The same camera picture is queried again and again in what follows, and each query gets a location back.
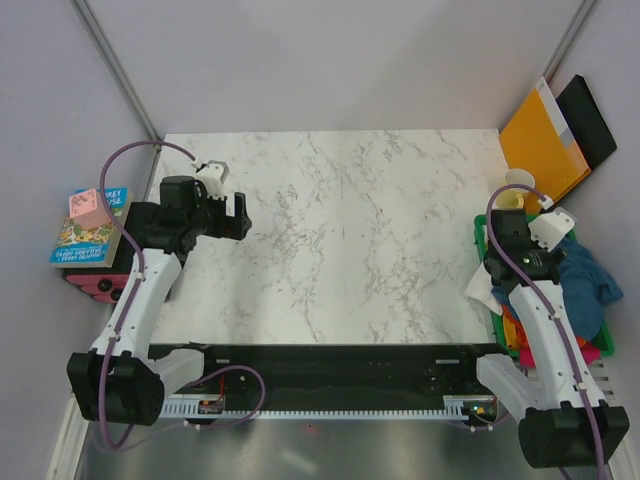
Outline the blue t shirt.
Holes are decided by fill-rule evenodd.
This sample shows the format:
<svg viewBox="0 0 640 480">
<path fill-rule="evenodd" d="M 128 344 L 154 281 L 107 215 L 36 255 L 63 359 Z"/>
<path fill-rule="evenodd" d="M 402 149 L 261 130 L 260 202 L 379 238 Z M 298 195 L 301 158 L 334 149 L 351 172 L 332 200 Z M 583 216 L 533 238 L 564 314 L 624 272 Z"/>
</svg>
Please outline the blue t shirt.
<svg viewBox="0 0 640 480">
<path fill-rule="evenodd" d="M 557 266 L 564 304 L 577 337 L 593 342 L 605 322 L 605 306 L 624 297 L 613 277 L 594 259 L 591 251 L 570 238 L 553 250 L 564 258 Z"/>
</svg>

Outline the orange t shirt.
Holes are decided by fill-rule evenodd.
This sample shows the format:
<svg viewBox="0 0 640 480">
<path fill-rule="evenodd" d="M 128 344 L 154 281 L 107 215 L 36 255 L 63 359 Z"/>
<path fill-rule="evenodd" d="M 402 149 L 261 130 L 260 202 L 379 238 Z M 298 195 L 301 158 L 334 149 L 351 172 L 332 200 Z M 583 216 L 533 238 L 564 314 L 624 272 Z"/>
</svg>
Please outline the orange t shirt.
<svg viewBox="0 0 640 480">
<path fill-rule="evenodd" d="M 521 322 L 507 305 L 503 305 L 502 310 L 502 326 L 507 347 L 516 351 L 528 349 L 529 343 Z"/>
</svg>

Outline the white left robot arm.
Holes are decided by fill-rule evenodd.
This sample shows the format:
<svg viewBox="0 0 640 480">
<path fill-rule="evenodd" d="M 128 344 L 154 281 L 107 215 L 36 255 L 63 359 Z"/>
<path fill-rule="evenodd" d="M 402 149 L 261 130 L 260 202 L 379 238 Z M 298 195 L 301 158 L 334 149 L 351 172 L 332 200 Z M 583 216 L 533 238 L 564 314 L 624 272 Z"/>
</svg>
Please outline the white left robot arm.
<svg viewBox="0 0 640 480">
<path fill-rule="evenodd" d="M 132 208 L 127 232 L 137 246 L 127 283 L 107 326 L 88 352 L 71 355 L 66 371 L 84 419 L 150 426 L 170 395 L 187 385 L 211 392 L 220 378 L 196 350 L 150 359 L 162 305 L 199 237 L 241 241 L 252 222 L 245 194 L 216 198 L 202 180 L 184 175 L 163 179 L 159 202 Z"/>
</svg>

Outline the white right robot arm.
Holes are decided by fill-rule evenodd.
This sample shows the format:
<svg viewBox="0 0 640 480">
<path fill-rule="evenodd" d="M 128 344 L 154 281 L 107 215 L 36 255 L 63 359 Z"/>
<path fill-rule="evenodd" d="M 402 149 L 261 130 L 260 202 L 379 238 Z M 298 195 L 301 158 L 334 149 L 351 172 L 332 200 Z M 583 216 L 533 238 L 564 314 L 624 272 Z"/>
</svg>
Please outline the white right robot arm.
<svg viewBox="0 0 640 480">
<path fill-rule="evenodd" d="M 458 368 L 467 392 L 488 388 L 518 424 L 518 439 L 534 468 L 595 466 L 603 470 L 629 430 L 621 406 L 608 403 L 590 373 L 564 305 L 558 265 L 532 238 L 522 210 L 486 216 L 483 265 L 522 324 L 534 359 L 531 382 L 505 354 L 487 354 Z"/>
</svg>

